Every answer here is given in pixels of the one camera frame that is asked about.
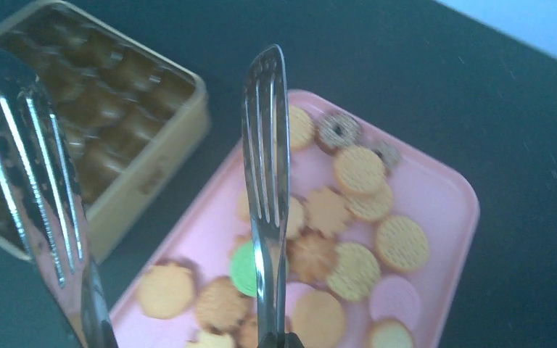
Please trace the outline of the steel tong left blade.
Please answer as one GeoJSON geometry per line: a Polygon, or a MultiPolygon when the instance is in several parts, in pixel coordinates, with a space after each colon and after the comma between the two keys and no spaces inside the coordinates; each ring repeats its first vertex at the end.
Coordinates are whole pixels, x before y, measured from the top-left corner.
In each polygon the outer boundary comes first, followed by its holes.
{"type": "Polygon", "coordinates": [[[0,187],[79,347],[116,347],[73,160],[39,76],[0,49],[0,187]]]}

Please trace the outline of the steel tong right blade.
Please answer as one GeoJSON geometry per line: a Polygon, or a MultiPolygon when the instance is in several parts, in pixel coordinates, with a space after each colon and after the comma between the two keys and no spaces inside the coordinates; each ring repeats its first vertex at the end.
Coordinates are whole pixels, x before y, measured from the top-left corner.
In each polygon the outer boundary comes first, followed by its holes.
{"type": "Polygon", "coordinates": [[[287,347],[286,223],[290,198],[289,113],[281,47],[250,64],[242,94],[244,175],[257,288],[259,347],[287,347]]]}

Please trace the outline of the gold cookie tin box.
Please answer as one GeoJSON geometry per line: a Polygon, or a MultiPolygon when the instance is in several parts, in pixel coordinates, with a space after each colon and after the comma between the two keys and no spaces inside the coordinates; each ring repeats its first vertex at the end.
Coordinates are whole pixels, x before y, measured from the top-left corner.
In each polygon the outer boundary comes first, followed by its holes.
{"type": "Polygon", "coordinates": [[[66,1],[12,14],[0,48],[54,100],[101,262],[207,135],[205,82],[66,1]]]}

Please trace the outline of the green round macaron cookie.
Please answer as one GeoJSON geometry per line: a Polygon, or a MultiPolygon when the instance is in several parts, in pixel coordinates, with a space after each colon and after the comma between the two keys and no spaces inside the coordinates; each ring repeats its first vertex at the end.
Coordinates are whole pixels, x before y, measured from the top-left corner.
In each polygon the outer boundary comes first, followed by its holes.
{"type": "Polygon", "coordinates": [[[231,257],[230,277],[235,287],[248,297],[257,296],[255,251],[251,241],[239,246],[231,257]]]}

